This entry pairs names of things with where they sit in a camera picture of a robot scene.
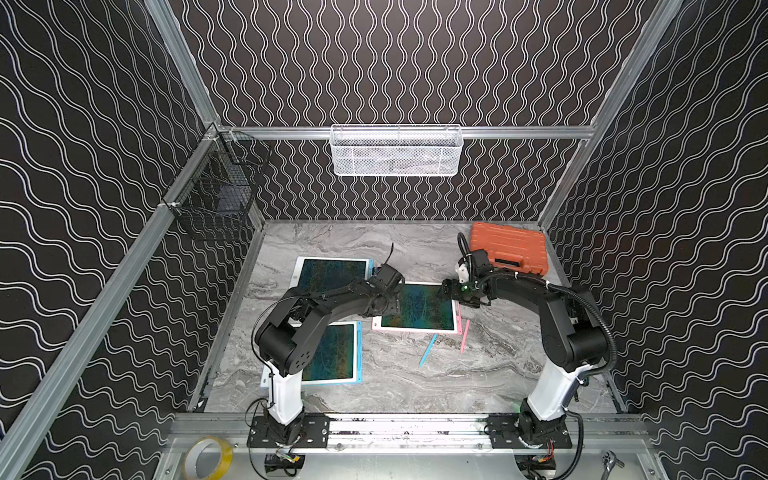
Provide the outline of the pink writing tablet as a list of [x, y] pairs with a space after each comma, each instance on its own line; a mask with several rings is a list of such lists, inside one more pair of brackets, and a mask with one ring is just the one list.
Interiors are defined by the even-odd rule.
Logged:
[[460, 310], [439, 283], [406, 283], [399, 296], [398, 314], [374, 317], [376, 331], [454, 334], [463, 333]]

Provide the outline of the pink stylus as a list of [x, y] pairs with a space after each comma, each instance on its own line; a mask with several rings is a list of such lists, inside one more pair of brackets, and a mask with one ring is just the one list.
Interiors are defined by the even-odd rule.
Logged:
[[468, 339], [468, 332], [471, 326], [471, 319], [467, 319], [463, 326], [463, 332], [462, 332], [462, 340], [460, 344], [460, 354], [464, 354], [466, 350], [466, 344]]

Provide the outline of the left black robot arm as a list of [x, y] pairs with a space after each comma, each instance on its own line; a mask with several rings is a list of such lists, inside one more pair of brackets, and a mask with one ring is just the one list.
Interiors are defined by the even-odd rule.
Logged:
[[301, 422], [303, 370], [312, 361], [328, 326], [350, 316], [379, 317], [400, 311], [403, 275], [383, 264], [367, 279], [343, 287], [307, 292], [290, 288], [252, 333], [252, 348], [272, 374], [267, 419], [283, 430]]

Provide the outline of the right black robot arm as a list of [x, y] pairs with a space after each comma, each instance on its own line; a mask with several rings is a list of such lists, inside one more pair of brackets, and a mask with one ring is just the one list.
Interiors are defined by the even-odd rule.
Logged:
[[547, 361], [516, 421], [518, 436], [527, 445], [547, 443], [564, 432], [568, 407], [579, 386], [615, 365], [615, 340], [585, 293], [511, 270], [491, 271], [465, 282], [446, 279], [441, 293], [471, 308], [504, 300], [538, 315]]

